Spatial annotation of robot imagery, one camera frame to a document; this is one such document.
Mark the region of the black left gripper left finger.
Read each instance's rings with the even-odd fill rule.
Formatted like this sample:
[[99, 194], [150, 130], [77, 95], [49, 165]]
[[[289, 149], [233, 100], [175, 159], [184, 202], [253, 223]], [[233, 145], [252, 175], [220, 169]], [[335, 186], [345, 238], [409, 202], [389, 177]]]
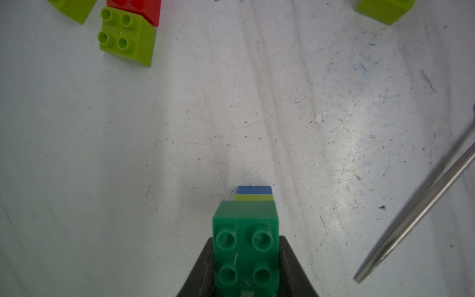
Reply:
[[213, 238], [209, 238], [177, 297], [215, 297]]

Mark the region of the dark green 2x4 brick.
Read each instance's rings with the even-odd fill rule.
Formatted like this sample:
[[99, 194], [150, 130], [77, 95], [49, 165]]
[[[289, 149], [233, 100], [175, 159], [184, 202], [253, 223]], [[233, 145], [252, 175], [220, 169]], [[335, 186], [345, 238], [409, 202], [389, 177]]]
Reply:
[[223, 201], [212, 220], [219, 297], [275, 297], [280, 283], [279, 219], [273, 201]]

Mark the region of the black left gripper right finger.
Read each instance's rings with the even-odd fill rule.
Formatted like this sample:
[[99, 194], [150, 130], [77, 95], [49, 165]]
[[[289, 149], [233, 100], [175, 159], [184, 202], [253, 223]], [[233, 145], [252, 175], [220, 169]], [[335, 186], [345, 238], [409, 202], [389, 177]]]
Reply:
[[285, 236], [279, 237], [278, 297], [319, 297]]

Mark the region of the blue 2x2 brick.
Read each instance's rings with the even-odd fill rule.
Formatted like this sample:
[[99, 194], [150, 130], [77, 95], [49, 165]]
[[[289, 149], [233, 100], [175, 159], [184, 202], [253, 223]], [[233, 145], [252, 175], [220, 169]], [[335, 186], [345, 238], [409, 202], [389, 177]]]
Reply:
[[236, 194], [272, 195], [271, 186], [238, 186]]

